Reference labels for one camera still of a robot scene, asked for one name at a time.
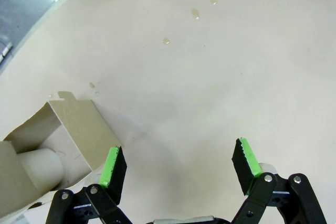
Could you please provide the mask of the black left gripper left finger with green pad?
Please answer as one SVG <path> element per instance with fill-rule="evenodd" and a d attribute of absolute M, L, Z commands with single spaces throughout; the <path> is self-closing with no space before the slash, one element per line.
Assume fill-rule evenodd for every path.
<path fill-rule="evenodd" d="M 126 170 L 122 147 L 110 148 L 99 182 L 77 193 L 58 190 L 46 223 L 88 223 L 91 219 L 100 219 L 102 223 L 131 223 L 118 207 Z"/>

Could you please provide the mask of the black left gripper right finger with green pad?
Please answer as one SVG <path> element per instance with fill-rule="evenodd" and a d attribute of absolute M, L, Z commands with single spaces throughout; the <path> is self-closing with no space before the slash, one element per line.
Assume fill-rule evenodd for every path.
<path fill-rule="evenodd" d="M 233 223 L 259 223 L 267 207 L 275 207 L 284 223 L 326 223 L 306 175 L 284 179 L 258 163 L 248 141 L 236 140 L 232 161 L 243 194 L 247 197 Z"/>

